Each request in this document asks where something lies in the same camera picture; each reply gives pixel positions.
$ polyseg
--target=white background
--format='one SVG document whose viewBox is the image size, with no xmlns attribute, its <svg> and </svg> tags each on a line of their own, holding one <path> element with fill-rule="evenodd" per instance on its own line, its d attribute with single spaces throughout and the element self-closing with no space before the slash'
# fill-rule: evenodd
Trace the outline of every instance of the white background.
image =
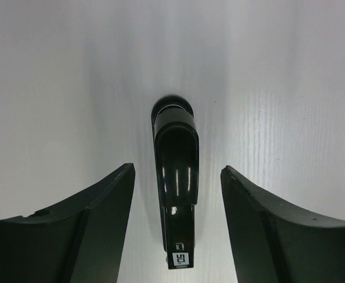
<svg viewBox="0 0 345 283">
<path fill-rule="evenodd" d="M 186 97 L 200 137 L 195 267 L 168 271 L 150 112 Z M 0 218 L 134 162 L 118 282 L 236 282 L 226 164 L 345 219 L 345 0 L 0 0 Z"/>
</svg>

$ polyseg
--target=glossy black plastic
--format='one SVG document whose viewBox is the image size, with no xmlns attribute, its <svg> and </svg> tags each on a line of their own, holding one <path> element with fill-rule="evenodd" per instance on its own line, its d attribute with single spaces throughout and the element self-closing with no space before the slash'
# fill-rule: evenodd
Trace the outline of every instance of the glossy black plastic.
<svg viewBox="0 0 345 283">
<path fill-rule="evenodd" d="M 163 244 L 169 269 L 193 267 L 194 205 L 198 198 L 199 139 L 189 103 L 161 98 L 152 126 Z"/>
</svg>

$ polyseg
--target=black plastic part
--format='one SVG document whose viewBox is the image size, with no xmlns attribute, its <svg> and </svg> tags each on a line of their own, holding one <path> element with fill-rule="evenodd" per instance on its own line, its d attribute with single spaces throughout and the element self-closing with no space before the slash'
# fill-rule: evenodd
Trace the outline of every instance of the black plastic part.
<svg viewBox="0 0 345 283">
<path fill-rule="evenodd" d="M 27 218 L 0 221 L 0 282 L 115 283 L 134 178 L 124 164 Z"/>
<path fill-rule="evenodd" d="M 345 221 L 293 205 L 230 166 L 221 181 L 239 283 L 345 282 Z"/>
<path fill-rule="evenodd" d="M 168 268 L 191 268 L 199 176 L 199 139 L 193 110 L 184 98 L 165 96 L 153 107 L 152 127 Z"/>
</svg>

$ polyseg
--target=white label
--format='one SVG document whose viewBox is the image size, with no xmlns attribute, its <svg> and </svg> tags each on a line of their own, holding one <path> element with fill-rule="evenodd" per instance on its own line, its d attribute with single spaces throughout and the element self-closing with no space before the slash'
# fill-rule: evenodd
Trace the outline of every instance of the white label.
<svg viewBox="0 0 345 283">
<path fill-rule="evenodd" d="M 172 258 L 174 266 L 189 265 L 189 255 L 187 252 L 173 252 Z"/>
<path fill-rule="evenodd" d="M 177 251 L 184 251 L 184 244 L 183 243 L 176 243 L 175 244 L 176 250 Z"/>
</svg>

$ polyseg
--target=white wall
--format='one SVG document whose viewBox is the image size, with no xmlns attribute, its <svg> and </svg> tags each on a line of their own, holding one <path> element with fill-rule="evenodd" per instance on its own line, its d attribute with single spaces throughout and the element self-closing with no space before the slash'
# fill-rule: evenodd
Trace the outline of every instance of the white wall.
<svg viewBox="0 0 345 283">
<path fill-rule="evenodd" d="M 194 269 L 168 271 L 150 112 L 195 111 Z M 137 172 L 118 282 L 236 282 L 219 182 L 231 164 L 345 219 L 345 0 L 0 0 L 0 218 L 124 162 Z"/>
</svg>

